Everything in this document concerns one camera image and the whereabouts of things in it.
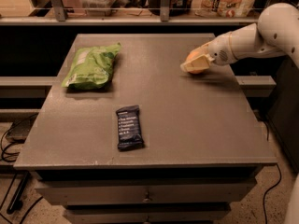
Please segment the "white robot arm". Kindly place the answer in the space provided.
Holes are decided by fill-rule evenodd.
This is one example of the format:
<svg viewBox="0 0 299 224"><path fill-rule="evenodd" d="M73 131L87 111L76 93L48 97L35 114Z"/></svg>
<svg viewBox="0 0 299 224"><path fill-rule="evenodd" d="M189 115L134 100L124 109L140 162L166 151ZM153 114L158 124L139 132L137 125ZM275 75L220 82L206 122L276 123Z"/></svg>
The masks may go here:
<svg viewBox="0 0 299 224"><path fill-rule="evenodd" d="M288 55L299 67L299 9L287 3L267 7L257 22L192 50L180 65L183 72L199 74L212 64L227 65L245 58Z"/></svg>

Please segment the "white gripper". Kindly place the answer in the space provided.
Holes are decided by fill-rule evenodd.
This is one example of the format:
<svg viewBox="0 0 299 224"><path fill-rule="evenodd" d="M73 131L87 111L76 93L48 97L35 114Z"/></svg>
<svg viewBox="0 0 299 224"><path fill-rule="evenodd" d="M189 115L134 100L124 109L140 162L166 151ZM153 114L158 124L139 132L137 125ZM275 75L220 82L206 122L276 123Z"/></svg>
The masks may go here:
<svg viewBox="0 0 299 224"><path fill-rule="evenodd" d="M235 63L237 58L232 50L232 33L226 33L214 38L196 48L193 52L196 56L187 58L180 65L180 69L186 73L201 73L207 70L212 62L216 65Z"/></svg>

